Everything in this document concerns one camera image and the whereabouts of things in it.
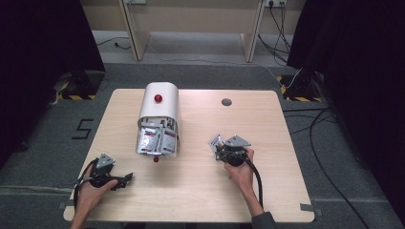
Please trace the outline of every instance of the electrical outlet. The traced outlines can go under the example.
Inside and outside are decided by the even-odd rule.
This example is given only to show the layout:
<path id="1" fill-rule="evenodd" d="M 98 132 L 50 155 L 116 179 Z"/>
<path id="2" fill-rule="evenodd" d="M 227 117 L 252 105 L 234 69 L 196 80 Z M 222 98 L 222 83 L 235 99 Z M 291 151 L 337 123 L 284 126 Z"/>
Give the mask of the electrical outlet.
<path id="1" fill-rule="evenodd" d="M 284 3 L 284 7 L 286 6 L 287 0 L 266 0 L 265 6 L 270 7 L 270 1 L 273 1 L 273 8 L 281 8 Z"/>

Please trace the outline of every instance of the red knob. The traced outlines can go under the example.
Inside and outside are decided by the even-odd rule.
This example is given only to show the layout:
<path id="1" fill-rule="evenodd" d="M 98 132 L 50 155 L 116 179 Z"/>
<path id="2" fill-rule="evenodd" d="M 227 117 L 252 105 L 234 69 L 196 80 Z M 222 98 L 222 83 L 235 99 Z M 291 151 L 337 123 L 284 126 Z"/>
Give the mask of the red knob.
<path id="1" fill-rule="evenodd" d="M 163 97 L 160 94 L 155 95 L 155 102 L 160 103 L 163 100 Z"/>

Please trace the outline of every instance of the yellow black tape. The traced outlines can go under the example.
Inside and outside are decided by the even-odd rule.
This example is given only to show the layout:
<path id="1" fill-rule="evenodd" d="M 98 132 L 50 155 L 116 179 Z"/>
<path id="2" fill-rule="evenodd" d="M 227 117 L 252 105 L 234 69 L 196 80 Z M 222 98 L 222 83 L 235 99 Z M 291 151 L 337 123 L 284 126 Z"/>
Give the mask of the yellow black tape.
<path id="1" fill-rule="evenodd" d="M 280 82 L 281 85 L 281 93 L 283 98 L 288 101 L 300 101 L 300 102 L 322 102 L 322 98 L 319 96 L 319 93 L 315 88 L 313 88 L 312 92 L 309 94 L 306 91 L 305 95 L 297 93 L 294 91 L 293 88 L 286 88 L 289 86 L 289 82 L 291 81 L 291 77 L 283 77 L 277 76 L 277 80 Z"/>

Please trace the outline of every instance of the sleeve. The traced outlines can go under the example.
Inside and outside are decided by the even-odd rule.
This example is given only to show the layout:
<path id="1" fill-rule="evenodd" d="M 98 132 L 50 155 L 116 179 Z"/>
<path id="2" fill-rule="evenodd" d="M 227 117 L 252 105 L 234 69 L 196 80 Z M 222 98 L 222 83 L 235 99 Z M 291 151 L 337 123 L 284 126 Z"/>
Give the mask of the sleeve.
<path id="1" fill-rule="evenodd" d="M 276 222 L 270 212 L 264 212 L 259 216 L 252 218 L 254 229 L 275 229 Z"/>

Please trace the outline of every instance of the wrist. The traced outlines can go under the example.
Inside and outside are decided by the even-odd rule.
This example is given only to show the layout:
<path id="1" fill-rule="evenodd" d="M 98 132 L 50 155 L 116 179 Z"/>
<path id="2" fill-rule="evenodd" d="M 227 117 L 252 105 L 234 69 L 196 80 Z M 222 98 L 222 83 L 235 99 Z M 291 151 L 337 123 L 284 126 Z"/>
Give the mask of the wrist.
<path id="1" fill-rule="evenodd" d="M 71 229 L 82 229 L 85 226 L 87 217 L 90 215 L 90 211 L 84 209 L 76 209 L 75 216 L 72 219 Z"/>

